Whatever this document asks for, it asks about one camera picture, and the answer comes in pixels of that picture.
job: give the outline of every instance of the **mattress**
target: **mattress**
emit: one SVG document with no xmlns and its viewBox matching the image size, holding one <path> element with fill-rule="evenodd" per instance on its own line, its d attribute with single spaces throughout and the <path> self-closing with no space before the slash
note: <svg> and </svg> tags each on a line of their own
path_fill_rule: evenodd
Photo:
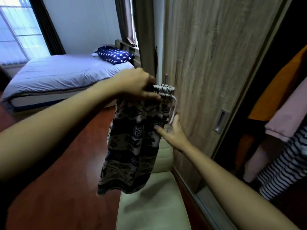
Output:
<svg viewBox="0 0 307 230">
<path fill-rule="evenodd" d="M 33 59 L 10 81 L 1 102 L 15 111 L 52 105 L 129 68 L 133 68 L 129 62 L 112 65 L 91 55 Z"/>
</svg>

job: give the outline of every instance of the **bed frame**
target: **bed frame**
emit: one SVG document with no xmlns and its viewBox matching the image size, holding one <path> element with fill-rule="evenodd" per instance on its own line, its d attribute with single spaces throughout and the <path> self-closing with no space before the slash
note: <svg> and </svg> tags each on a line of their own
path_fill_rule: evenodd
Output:
<svg viewBox="0 0 307 230">
<path fill-rule="evenodd" d="M 134 55 L 134 59 L 133 59 L 133 66 L 135 68 L 139 68 L 141 66 L 141 60 L 140 60 L 140 52 L 139 49 L 137 47 L 133 47 L 131 45 L 126 44 L 125 42 L 117 39 L 115 40 L 115 46 L 118 49 L 122 49 L 125 50 L 127 52 L 129 52 L 130 54 Z M 108 105 L 105 106 L 105 108 L 110 107 L 110 106 L 115 106 L 116 104 L 116 100 L 111 101 Z M 21 111 L 21 112 L 14 112 L 12 109 L 8 110 L 8 112 L 13 116 L 13 118 L 16 121 L 21 121 L 37 112 L 40 112 L 41 110 L 44 110 L 45 108 L 47 108 L 49 106 L 44 106 L 44 107 L 40 107 L 40 108 L 35 108 L 35 109 L 31 109 L 31 110 L 26 110 L 26 111 Z"/>
</svg>

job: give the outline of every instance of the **person's right arm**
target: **person's right arm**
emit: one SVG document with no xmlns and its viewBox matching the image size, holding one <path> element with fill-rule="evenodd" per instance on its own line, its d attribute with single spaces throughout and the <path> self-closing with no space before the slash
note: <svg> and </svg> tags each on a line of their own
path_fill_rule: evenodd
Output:
<svg viewBox="0 0 307 230">
<path fill-rule="evenodd" d="M 193 163 L 238 229 L 299 229 L 269 201 L 194 147 L 183 133 L 178 115 L 175 116 L 171 133 L 158 126 L 155 129 Z"/>
</svg>

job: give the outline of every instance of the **orange garment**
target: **orange garment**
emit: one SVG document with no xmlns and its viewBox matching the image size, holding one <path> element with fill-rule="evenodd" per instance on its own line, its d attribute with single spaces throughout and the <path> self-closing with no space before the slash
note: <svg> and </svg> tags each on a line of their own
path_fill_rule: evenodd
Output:
<svg viewBox="0 0 307 230">
<path fill-rule="evenodd" d="M 307 54 L 307 45 L 301 49 L 274 77 L 266 90 L 254 105 L 249 119 L 270 121 L 275 112 L 290 96 L 299 76 L 302 63 Z M 245 162 L 246 154 L 255 140 L 255 136 L 244 134 L 236 150 L 236 170 Z"/>
<path fill-rule="evenodd" d="M 274 77 L 256 102 L 249 119 L 270 121 L 275 112 L 290 96 L 307 53 L 307 45 Z"/>
</svg>

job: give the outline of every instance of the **wooden wardrobe door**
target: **wooden wardrobe door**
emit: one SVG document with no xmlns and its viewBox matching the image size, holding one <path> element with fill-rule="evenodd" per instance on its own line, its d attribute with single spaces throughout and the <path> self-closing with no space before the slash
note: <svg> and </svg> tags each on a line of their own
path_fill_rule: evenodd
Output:
<svg viewBox="0 0 307 230">
<path fill-rule="evenodd" d="M 182 127 L 212 156 L 221 109 L 231 113 L 286 0 L 166 0 L 165 73 L 175 86 Z M 179 152 L 174 166 L 192 191 L 201 181 Z"/>
</svg>

